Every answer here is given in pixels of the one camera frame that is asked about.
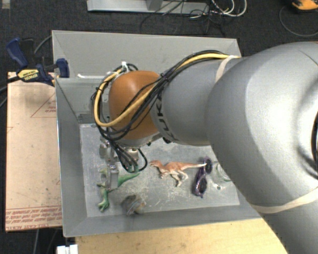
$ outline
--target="small toy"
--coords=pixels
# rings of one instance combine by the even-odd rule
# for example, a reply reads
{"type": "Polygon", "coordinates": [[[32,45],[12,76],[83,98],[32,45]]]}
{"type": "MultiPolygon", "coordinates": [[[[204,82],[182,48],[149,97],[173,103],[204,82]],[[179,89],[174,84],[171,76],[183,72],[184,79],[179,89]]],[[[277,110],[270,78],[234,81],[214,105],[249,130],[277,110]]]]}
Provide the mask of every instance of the small toy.
{"type": "Polygon", "coordinates": [[[188,179],[188,175],[183,172],[183,170],[187,168],[199,168],[206,165],[203,164],[191,164],[191,163],[182,163],[182,162],[169,162],[167,165],[163,166],[163,164],[159,160],[153,160],[149,163],[152,167],[157,167],[161,173],[160,177],[164,178],[167,175],[171,175],[174,179],[177,180],[177,187],[182,184],[182,182],[188,179]]]}
{"type": "MultiPolygon", "coordinates": [[[[100,173],[107,176],[107,169],[100,170],[100,173]]],[[[118,177],[118,187],[120,187],[124,182],[131,180],[135,177],[137,177],[139,173],[132,173],[132,174],[126,174],[118,177]]],[[[105,186],[105,183],[98,183],[96,184],[100,187],[100,193],[102,196],[102,201],[98,204],[98,207],[100,209],[100,212],[105,211],[108,206],[110,205],[110,202],[108,200],[108,194],[112,192],[114,189],[108,190],[105,186]]]]}
{"type": "Polygon", "coordinates": [[[130,195],[125,198],[121,205],[126,211],[126,215],[130,216],[134,213],[143,214],[146,203],[138,195],[130,195]]]}

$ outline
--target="toy dinosaur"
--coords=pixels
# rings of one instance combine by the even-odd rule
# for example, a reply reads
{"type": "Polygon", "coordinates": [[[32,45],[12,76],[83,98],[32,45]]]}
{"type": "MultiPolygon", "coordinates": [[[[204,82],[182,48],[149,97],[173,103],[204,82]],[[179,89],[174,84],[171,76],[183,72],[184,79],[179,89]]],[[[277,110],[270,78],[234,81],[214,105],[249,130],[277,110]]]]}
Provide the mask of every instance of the toy dinosaur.
{"type": "MultiPolygon", "coordinates": [[[[107,176],[107,169],[102,169],[99,171],[100,173],[104,174],[105,176],[107,176]]],[[[131,174],[126,174],[126,175],[122,175],[118,177],[118,187],[120,187],[124,182],[131,180],[135,177],[137,177],[139,175],[139,173],[131,173],[131,174]]],[[[98,204],[98,207],[100,209],[100,212],[105,211],[108,206],[110,205],[110,202],[108,200],[108,194],[110,192],[112,192],[114,189],[112,190],[108,190],[105,186],[105,183],[98,183],[96,184],[100,187],[100,193],[102,196],[102,202],[100,202],[98,204]]]]}
{"type": "Polygon", "coordinates": [[[199,168],[206,165],[203,164],[190,164],[190,163],[182,163],[182,162],[169,162],[167,165],[163,166],[163,164],[159,160],[153,160],[149,163],[152,167],[157,167],[161,173],[160,177],[164,178],[167,175],[171,175],[174,179],[177,180],[177,187],[182,184],[182,182],[188,179],[188,175],[183,172],[183,170],[187,168],[199,168]]]}

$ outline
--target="cardboard sheet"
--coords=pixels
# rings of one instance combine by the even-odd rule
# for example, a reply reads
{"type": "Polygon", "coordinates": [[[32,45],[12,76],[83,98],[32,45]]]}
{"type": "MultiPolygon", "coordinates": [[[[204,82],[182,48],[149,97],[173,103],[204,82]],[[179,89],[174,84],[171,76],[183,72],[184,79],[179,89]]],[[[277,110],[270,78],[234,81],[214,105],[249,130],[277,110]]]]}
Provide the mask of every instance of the cardboard sheet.
{"type": "Polygon", "coordinates": [[[61,226],[55,88],[17,81],[7,94],[5,230],[61,226]]]}

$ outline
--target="blue clamp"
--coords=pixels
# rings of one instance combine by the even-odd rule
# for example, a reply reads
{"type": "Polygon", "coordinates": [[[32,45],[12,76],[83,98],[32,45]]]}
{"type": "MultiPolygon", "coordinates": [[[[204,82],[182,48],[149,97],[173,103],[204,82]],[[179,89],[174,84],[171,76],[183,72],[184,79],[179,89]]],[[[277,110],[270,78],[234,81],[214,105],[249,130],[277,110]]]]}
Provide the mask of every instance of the blue clamp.
{"type": "MultiPolygon", "coordinates": [[[[47,85],[53,86],[52,80],[54,79],[48,70],[59,68],[60,77],[68,78],[69,77],[69,67],[66,59],[60,58],[57,60],[56,64],[44,67],[42,64],[29,65],[28,59],[24,55],[23,51],[20,48],[20,38],[14,38],[6,45],[6,50],[10,57],[19,64],[19,69],[16,71],[16,75],[20,80],[24,82],[41,82],[47,85]]],[[[28,53],[33,53],[33,50],[30,50],[31,47],[28,47],[28,53]]]]}

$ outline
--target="gray carpet floor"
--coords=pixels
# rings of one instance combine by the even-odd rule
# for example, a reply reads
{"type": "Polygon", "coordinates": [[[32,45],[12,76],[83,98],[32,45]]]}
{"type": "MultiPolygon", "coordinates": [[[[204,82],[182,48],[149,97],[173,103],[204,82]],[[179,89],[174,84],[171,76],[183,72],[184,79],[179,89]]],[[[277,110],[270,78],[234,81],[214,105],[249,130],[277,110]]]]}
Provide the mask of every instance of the gray carpet floor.
{"type": "MultiPolygon", "coordinates": [[[[5,45],[14,37],[34,38],[36,43],[50,35],[52,30],[97,31],[118,33],[142,33],[165,35],[189,35],[193,37],[235,38],[242,56],[250,56],[279,44],[300,41],[318,41],[318,35],[302,38],[286,31],[279,22],[279,10],[283,0],[248,0],[247,12],[223,25],[223,31],[211,25],[205,33],[205,23],[193,22],[186,16],[153,14],[140,24],[147,14],[140,13],[89,13],[87,0],[11,0],[9,10],[2,9],[0,0],[0,81],[17,65],[8,56],[5,45]]],[[[296,14],[286,9],[285,23],[295,32],[313,33],[318,30],[318,13],[296,14]]],[[[47,42],[38,57],[52,63],[52,46],[47,42]]],[[[32,253],[36,232],[4,231],[5,209],[5,154],[6,154],[6,105],[0,109],[0,253],[32,253]]],[[[37,253],[46,253],[55,231],[43,229],[37,253]]],[[[54,246],[64,244],[61,231],[57,231],[54,246]]]]}

